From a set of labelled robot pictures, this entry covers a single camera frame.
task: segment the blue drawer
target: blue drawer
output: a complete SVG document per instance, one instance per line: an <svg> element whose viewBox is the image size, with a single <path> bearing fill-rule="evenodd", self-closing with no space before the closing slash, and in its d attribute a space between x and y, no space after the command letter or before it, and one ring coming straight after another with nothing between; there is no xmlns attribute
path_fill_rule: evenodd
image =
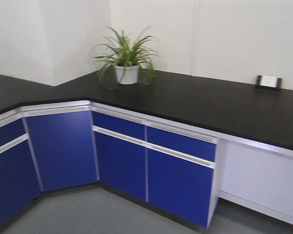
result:
<svg viewBox="0 0 293 234"><path fill-rule="evenodd" d="M145 127L142 124L131 122L122 118L92 112L93 124L117 133L144 140Z"/></svg>
<svg viewBox="0 0 293 234"><path fill-rule="evenodd" d="M25 129L21 119L13 121L0 127L0 146L25 134Z"/></svg>
<svg viewBox="0 0 293 234"><path fill-rule="evenodd" d="M188 136L167 132L157 128L147 128L147 140L156 145L186 153L192 156L215 161L216 145Z"/></svg>

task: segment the corner cabinet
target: corner cabinet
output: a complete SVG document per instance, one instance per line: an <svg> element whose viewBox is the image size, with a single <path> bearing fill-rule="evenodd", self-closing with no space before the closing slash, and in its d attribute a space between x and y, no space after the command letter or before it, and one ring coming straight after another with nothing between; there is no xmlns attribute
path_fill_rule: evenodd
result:
<svg viewBox="0 0 293 234"><path fill-rule="evenodd" d="M43 191L97 181L87 107L25 111Z"/></svg>
<svg viewBox="0 0 293 234"><path fill-rule="evenodd" d="M20 115L0 120L0 224L41 192Z"/></svg>

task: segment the electrical outlet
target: electrical outlet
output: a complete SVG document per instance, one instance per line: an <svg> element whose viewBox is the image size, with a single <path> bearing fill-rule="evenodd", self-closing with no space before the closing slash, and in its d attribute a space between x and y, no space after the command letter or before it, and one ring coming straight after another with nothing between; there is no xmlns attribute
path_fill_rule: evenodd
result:
<svg viewBox="0 0 293 234"><path fill-rule="evenodd" d="M268 86L268 87L277 87L277 77L262 76L259 85Z"/></svg>

